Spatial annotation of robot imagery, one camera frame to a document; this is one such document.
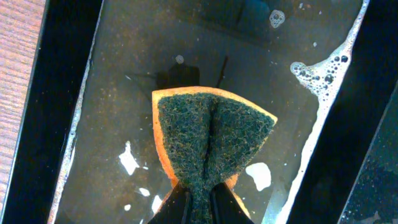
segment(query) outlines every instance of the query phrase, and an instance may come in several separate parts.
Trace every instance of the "green scouring pad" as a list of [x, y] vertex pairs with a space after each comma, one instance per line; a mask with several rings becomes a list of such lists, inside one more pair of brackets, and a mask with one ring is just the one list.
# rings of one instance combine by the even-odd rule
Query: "green scouring pad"
[[179, 182], [190, 189], [192, 223], [212, 223], [212, 188], [235, 185], [277, 118], [238, 95], [199, 86], [154, 91], [152, 110], [157, 152], [172, 187]]

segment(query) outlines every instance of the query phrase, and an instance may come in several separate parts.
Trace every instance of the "water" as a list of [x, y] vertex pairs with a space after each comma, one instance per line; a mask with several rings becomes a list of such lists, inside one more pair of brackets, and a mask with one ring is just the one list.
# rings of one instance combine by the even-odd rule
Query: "water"
[[181, 66], [179, 82], [218, 86], [278, 117], [249, 164], [265, 164], [271, 177], [259, 187], [255, 169], [242, 172], [234, 192], [254, 223], [284, 223], [351, 61], [362, 3], [105, 1], [79, 121], [76, 114], [76, 144], [70, 136], [64, 159], [66, 170], [67, 160], [73, 165], [64, 175], [57, 223], [150, 220], [171, 190], [155, 150], [150, 96], [167, 87], [157, 81], [160, 74], [181, 73]]

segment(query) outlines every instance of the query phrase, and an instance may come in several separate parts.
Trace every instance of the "soap bubble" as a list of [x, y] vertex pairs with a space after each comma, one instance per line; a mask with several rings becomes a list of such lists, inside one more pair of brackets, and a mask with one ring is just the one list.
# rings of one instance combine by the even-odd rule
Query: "soap bubble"
[[175, 60], [177, 61], [177, 63], [182, 64], [184, 63], [184, 57], [181, 55], [178, 55]]
[[269, 16], [269, 21], [271, 22], [271, 26], [273, 28], [278, 28], [282, 23], [285, 22], [285, 14], [279, 10], [273, 10], [271, 15]]

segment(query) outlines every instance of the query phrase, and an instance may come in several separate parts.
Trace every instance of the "black tray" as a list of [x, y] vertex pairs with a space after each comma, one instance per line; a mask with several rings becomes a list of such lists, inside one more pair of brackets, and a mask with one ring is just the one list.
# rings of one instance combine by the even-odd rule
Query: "black tray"
[[[49, 218], [101, 4], [46, 3], [3, 223], [46, 223]], [[339, 220], [398, 79], [397, 4], [384, 0], [369, 5], [289, 223]], [[261, 43], [256, 38], [249, 41]]]

